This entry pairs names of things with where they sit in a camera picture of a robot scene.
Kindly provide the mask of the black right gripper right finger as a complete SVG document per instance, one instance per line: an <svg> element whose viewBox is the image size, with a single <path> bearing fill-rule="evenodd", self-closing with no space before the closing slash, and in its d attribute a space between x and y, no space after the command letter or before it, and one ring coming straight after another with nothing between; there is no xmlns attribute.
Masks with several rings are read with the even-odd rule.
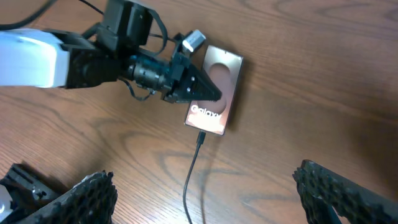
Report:
<svg viewBox="0 0 398 224"><path fill-rule="evenodd" d="M397 203L310 160L292 174L308 223L397 223Z"/></svg>

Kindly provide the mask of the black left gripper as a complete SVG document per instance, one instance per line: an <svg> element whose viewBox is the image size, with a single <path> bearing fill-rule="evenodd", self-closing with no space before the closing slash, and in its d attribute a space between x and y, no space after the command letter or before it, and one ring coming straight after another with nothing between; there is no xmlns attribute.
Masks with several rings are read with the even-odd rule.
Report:
<svg viewBox="0 0 398 224"><path fill-rule="evenodd" d="M126 78L151 95L159 92L161 99L169 103L218 101L222 97L221 91L206 72L192 64L190 54L183 47L187 37L188 34L178 33L168 39L175 44L169 61L140 49L129 59Z"/></svg>

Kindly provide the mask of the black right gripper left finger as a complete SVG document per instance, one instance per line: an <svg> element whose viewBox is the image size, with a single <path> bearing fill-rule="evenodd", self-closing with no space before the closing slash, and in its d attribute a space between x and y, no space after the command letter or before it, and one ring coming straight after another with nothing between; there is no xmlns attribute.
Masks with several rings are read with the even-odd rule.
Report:
<svg viewBox="0 0 398 224"><path fill-rule="evenodd" d="M118 191L112 172L86 176L68 192L19 221L20 224L112 224Z"/></svg>

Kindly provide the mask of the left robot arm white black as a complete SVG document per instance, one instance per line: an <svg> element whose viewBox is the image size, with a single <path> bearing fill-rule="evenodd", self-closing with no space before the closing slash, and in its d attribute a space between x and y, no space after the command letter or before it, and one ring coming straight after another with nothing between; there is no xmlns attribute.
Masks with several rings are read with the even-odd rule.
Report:
<svg viewBox="0 0 398 224"><path fill-rule="evenodd" d="M154 9L127 0L109 0L102 21L81 34L29 28L51 5L1 26L1 85L77 89L122 81L169 103L221 98L191 61L205 41L199 30L169 37Z"/></svg>

